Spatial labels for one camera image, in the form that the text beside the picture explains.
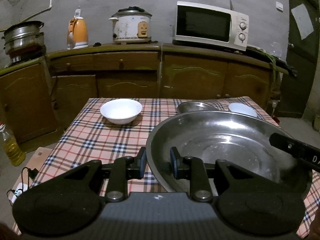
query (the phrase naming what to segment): pot handle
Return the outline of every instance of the pot handle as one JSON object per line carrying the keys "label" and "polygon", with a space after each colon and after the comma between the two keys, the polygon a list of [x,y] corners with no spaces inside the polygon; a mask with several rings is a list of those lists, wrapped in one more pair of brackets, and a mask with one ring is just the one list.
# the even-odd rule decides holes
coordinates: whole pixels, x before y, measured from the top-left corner
{"label": "pot handle", "polygon": [[109,21],[116,22],[116,21],[119,20],[119,18],[118,18],[118,17],[111,17],[111,18],[109,18],[108,20],[109,20]]}
{"label": "pot handle", "polygon": [[78,22],[78,19],[72,18],[69,22],[69,38],[74,42],[73,35],[76,27],[76,23]]}

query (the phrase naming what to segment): electric kettle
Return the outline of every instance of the electric kettle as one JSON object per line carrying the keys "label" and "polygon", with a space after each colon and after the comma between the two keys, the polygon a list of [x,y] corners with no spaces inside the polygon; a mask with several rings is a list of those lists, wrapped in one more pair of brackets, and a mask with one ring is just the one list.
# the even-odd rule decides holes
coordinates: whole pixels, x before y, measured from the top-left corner
{"label": "electric kettle", "polygon": [[82,17],[74,17],[69,22],[67,49],[88,47],[88,32]]}

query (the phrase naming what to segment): stainless steel pot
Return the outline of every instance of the stainless steel pot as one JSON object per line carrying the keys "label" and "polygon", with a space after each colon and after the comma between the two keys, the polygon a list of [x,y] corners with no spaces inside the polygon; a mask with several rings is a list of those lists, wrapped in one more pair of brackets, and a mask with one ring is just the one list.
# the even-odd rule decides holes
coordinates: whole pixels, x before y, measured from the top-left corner
{"label": "stainless steel pot", "polygon": [[8,55],[34,45],[43,46],[44,33],[40,32],[43,26],[43,22],[30,21],[19,23],[8,28],[4,32],[4,36],[1,37],[5,40],[5,53]]}

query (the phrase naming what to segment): power cord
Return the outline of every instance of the power cord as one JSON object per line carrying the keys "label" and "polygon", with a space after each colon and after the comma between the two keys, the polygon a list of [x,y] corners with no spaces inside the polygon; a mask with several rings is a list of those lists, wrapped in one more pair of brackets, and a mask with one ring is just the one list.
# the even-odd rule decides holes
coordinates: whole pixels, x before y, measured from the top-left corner
{"label": "power cord", "polygon": [[[34,179],[36,178],[36,176],[38,175],[38,173],[39,173],[39,171],[38,171],[36,168],[34,168],[34,169],[32,170],[32,169],[30,169],[30,168],[28,168],[28,167],[24,167],[24,168],[21,170],[22,189],[21,189],[21,188],[18,188],[17,190],[21,190],[22,193],[24,192],[24,191],[23,191],[23,171],[24,171],[24,170],[28,170],[28,187],[27,187],[27,190],[29,189],[30,178],[31,178],[32,180],[34,180]],[[8,198],[8,200],[9,200],[10,205],[12,206],[12,201],[9,199],[9,195],[8,195],[8,193],[10,193],[10,192],[12,192],[12,193],[15,195],[15,190],[14,190],[14,189],[9,189],[9,190],[7,191],[7,198]]]}

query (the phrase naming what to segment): cooking oil bottle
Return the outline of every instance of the cooking oil bottle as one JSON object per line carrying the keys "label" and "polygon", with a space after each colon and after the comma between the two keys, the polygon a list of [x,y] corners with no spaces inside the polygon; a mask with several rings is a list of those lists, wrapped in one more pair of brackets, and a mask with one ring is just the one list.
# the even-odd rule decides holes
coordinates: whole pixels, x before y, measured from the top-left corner
{"label": "cooking oil bottle", "polygon": [[6,128],[6,126],[0,122],[0,145],[4,152],[9,157],[9,160],[13,166],[19,166],[24,159],[26,154],[20,150],[15,137],[12,132]]}

